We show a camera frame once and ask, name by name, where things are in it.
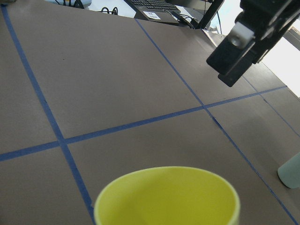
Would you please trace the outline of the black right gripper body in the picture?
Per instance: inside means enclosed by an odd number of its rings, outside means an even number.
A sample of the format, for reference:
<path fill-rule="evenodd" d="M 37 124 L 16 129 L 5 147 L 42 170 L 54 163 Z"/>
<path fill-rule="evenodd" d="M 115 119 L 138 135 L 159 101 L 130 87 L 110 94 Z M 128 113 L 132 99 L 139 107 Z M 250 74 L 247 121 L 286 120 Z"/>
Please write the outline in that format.
<path fill-rule="evenodd" d="M 300 16 L 298 0 L 242 0 L 243 11 L 236 22 L 253 32 L 255 44 L 250 52 L 256 64 L 275 46 Z"/>

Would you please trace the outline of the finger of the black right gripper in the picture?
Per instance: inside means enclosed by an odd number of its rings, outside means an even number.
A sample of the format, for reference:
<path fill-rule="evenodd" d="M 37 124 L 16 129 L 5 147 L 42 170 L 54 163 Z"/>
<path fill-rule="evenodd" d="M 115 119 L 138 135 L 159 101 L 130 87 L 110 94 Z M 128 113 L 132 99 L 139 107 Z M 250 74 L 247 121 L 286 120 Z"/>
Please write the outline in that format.
<path fill-rule="evenodd" d="M 232 87 L 250 68 L 254 58 L 253 51 L 235 47 L 226 37 L 206 62 L 219 73 L 223 83 Z"/>

